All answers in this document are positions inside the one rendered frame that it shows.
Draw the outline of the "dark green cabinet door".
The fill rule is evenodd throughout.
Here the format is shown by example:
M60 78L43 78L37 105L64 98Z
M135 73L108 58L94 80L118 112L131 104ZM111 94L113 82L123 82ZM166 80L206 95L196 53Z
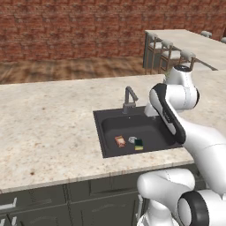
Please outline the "dark green cabinet door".
M138 194L123 193L71 204L73 226L136 226Z
M9 214L17 218L17 226L72 226L66 205Z

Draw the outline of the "orange bar soap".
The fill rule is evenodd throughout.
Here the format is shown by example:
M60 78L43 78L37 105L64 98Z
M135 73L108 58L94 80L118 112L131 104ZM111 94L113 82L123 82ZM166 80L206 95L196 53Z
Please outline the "orange bar soap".
M117 143L117 145L119 147L124 147L126 145L126 142L125 142L123 136L117 136L117 137L115 137L115 142Z

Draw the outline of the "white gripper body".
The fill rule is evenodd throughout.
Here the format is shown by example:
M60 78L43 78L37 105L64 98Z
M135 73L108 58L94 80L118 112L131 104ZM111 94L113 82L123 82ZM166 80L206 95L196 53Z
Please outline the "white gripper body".
M152 104L150 102L147 103L145 109L144 109L144 114L147 117L155 117L157 115L157 111L154 109Z

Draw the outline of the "dark green drawer front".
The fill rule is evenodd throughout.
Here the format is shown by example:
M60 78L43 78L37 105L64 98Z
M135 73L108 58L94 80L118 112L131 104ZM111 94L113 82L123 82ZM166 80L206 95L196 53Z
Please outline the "dark green drawer front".
M0 213L21 209L31 209L35 207L55 206L66 202L63 185L53 185L0 194L0 202L2 204L12 203L16 197L18 198L17 206L15 208L2 210Z

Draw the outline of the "grey sink tap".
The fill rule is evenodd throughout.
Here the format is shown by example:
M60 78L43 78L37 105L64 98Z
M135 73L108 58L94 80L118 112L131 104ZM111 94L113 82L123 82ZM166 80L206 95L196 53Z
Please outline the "grey sink tap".
M135 108L136 107L136 101L138 100L138 96L134 93L132 88L130 86L125 88L125 98L124 98L124 104L123 104L123 113L127 114L129 111L129 108Z

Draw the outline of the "dark green sink front panel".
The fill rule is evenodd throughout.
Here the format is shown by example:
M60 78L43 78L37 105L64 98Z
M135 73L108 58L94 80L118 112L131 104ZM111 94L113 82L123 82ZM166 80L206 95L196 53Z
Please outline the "dark green sink front panel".
M137 191L139 173L132 173L113 177L104 177L91 180L89 191L91 195L105 195L118 192Z

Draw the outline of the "black sink basin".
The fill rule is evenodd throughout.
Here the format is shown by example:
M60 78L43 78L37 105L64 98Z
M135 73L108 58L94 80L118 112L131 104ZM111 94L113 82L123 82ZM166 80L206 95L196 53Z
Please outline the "black sink basin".
M104 158L141 154L172 148L180 148L173 135L159 116L147 117L144 106L129 109L127 114L122 109L105 109L94 112L94 121ZM126 142L119 147L115 137L123 136ZM143 149L136 150L129 137L142 139Z

